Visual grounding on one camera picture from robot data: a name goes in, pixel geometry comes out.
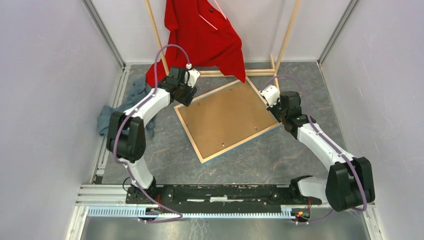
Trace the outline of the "blue picture frame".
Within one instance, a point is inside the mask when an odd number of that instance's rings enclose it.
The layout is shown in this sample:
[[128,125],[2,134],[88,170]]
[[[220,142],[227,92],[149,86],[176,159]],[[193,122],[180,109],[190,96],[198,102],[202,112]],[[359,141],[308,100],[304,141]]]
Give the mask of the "blue picture frame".
[[280,125],[249,78],[218,87],[174,110],[201,163]]

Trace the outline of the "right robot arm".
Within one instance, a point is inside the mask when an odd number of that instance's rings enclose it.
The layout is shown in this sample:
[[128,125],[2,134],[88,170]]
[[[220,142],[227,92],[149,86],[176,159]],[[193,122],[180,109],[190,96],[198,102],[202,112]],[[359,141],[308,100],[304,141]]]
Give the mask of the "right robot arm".
[[312,197],[329,203],[336,212],[365,211],[376,197],[371,162],[343,150],[311,116],[304,114],[298,92],[276,91],[263,98],[267,110],[288,133],[314,153],[328,172],[325,179],[311,175],[292,179],[289,199],[302,204]]

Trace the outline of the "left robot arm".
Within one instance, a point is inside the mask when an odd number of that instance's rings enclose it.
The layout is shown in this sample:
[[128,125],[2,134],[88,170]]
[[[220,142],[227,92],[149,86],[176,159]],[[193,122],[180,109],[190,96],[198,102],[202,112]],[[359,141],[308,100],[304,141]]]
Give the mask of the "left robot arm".
[[185,68],[172,67],[135,106],[123,112],[115,111],[110,116],[107,149],[127,170],[131,184],[139,189],[137,196],[145,204],[157,198],[157,190],[151,186],[155,178],[144,159],[147,123],[174,101],[188,107],[198,91],[196,83],[200,76],[201,73],[189,64]]

